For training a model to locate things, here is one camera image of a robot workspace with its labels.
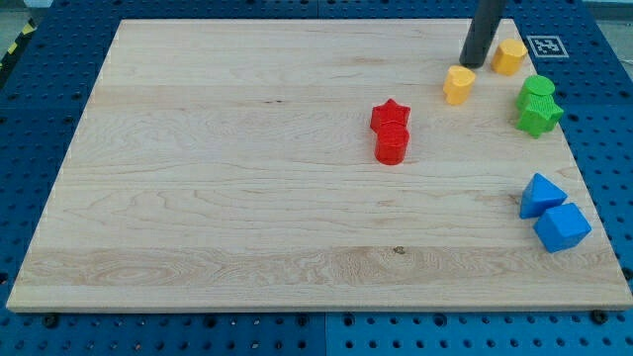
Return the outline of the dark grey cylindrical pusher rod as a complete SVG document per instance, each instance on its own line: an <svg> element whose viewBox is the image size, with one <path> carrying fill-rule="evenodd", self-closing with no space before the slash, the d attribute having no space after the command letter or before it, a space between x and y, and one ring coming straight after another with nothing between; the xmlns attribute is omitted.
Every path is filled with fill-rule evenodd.
<svg viewBox="0 0 633 356"><path fill-rule="evenodd" d="M488 55L506 0L480 0L459 57L461 65L480 68Z"/></svg>

